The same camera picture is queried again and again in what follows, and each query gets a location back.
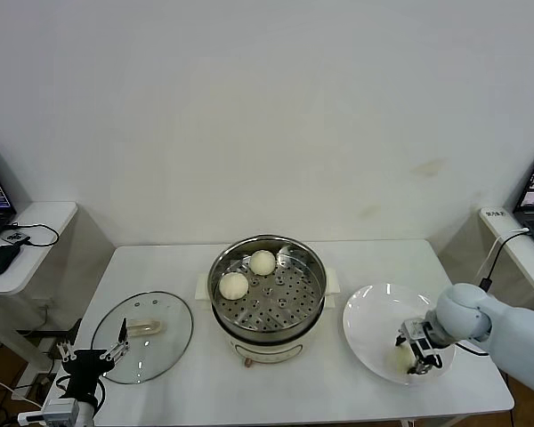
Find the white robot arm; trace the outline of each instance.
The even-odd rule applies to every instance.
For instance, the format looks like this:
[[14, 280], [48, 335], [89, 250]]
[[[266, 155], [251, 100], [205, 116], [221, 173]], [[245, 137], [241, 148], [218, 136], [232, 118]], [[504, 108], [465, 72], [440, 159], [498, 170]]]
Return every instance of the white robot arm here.
[[424, 357], [427, 344], [441, 349], [468, 340], [487, 351], [500, 369], [534, 390], [534, 311], [510, 307], [477, 286], [452, 286], [439, 297], [435, 310], [428, 311], [425, 319], [404, 322], [400, 333], [396, 345], [405, 340], [413, 344], [421, 367], [412, 373], [426, 374], [435, 366]]

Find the wall stain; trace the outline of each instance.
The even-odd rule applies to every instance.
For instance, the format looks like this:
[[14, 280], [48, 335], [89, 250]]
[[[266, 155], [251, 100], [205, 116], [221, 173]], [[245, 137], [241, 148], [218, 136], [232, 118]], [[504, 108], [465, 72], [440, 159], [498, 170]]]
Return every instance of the wall stain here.
[[362, 209], [358, 216], [361, 220], [369, 220], [370, 218], [378, 215], [381, 210], [382, 207], [380, 205], [370, 205]]
[[411, 172], [416, 175], [424, 176], [425, 178], [433, 178], [439, 174], [446, 163], [447, 159], [445, 158], [434, 158], [429, 162], [425, 162], [417, 167], [414, 167], [411, 169]]

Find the steamed bun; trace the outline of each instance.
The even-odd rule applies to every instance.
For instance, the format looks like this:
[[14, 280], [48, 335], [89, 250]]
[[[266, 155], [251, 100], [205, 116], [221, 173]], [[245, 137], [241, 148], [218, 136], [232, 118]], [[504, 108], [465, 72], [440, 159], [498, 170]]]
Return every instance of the steamed bun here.
[[251, 255], [249, 268], [259, 276], [269, 276], [277, 265], [275, 256], [269, 251], [257, 251]]
[[238, 300], [247, 293], [249, 283], [241, 273], [228, 273], [220, 280], [220, 294], [226, 300]]

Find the white cable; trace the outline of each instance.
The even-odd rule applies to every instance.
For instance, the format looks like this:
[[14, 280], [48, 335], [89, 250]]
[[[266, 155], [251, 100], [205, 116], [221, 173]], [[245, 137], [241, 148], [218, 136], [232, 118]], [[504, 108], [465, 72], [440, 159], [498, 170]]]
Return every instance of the white cable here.
[[477, 280], [480, 278], [482, 269], [484, 269], [484, 266], [486, 265], [486, 263], [488, 262], [488, 260], [492, 256], [492, 253], [495, 250], [495, 247], [497, 246], [497, 243], [501, 238], [504, 238], [504, 237], [510, 238], [513, 234], [525, 233], [527, 231], [530, 231], [530, 229], [527, 229], [526, 227], [524, 227], [523, 229], [518, 229], [518, 230], [510, 230], [510, 231], [507, 231], [506, 233], [502, 233], [500, 236], [495, 238], [495, 243], [492, 244], [492, 247], [489, 250], [489, 254], [487, 255], [487, 257], [482, 262], [481, 267], [479, 267], [479, 269], [477, 270], [477, 274], [474, 275], [473, 283], [477, 284]]
[[24, 398], [21, 394], [19, 394], [17, 391], [11, 389], [10, 387], [8, 387], [6, 384], [2, 384], [0, 383], [1, 386], [3, 386], [5, 389], [9, 390], [12, 392], [12, 394], [15, 394], [16, 396], [18, 396], [20, 399], [22, 400], [26, 400], [28, 403], [31, 403], [32, 405], [36, 405], [37, 407], [39, 407], [40, 409], [42, 408], [41, 405], [37, 404], [36, 402], [34, 402], [33, 400], [30, 400], [30, 399], [26, 399]]

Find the robotic arm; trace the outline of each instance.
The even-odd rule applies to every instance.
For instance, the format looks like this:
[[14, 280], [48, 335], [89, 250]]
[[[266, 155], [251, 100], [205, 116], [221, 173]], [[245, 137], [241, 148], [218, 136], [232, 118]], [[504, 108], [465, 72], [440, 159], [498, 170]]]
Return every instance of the robotic arm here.
[[102, 404], [95, 397], [97, 384], [104, 391], [100, 377], [113, 369], [129, 348], [126, 319], [117, 342], [108, 350], [73, 350], [80, 323], [78, 320], [65, 341], [57, 344], [61, 364], [69, 378], [65, 393], [59, 399], [48, 400], [41, 411], [19, 414], [19, 425], [42, 422], [51, 427], [94, 427], [93, 417]]
[[534, 390], [534, 311], [510, 307], [477, 286], [456, 284], [441, 294], [425, 319], [403, 322], [396, 345], [406, 340], [416, 356], [408, 374], [423, 375], [441, 367], [436, 350], [467, 340]]

